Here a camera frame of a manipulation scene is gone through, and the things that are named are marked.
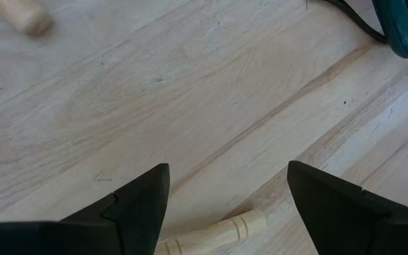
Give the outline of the green handled pruning shears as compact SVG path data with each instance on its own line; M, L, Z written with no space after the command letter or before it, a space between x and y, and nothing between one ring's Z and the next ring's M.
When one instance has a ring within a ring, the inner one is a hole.
M330 4L372 39L408 59L408 0L303 0Z

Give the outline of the silver trowel with wooden handle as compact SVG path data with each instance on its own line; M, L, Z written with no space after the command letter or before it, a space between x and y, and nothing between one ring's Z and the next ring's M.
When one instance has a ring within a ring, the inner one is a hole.
M42 35L52 23L52 16L37 0L0 0L0 16L30 37Z

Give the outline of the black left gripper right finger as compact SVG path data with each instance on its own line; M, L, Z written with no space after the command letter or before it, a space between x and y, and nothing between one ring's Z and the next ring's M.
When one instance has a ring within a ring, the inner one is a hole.
M319 255L408 255L407 206L300 161L287 181Z

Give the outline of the wooden handled hand rake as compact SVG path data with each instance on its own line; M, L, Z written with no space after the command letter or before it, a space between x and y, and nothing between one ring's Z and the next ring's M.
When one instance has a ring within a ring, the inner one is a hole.
M250 210L204 229L166 239L157 244L154 255L208 255L220 248L242 243L264 231L266 226L263 212Z

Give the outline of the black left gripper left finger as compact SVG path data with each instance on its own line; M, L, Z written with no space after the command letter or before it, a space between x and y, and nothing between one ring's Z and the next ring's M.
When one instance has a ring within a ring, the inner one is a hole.
M60 221L0 222L0 255L153 255L169 187L159 164Z

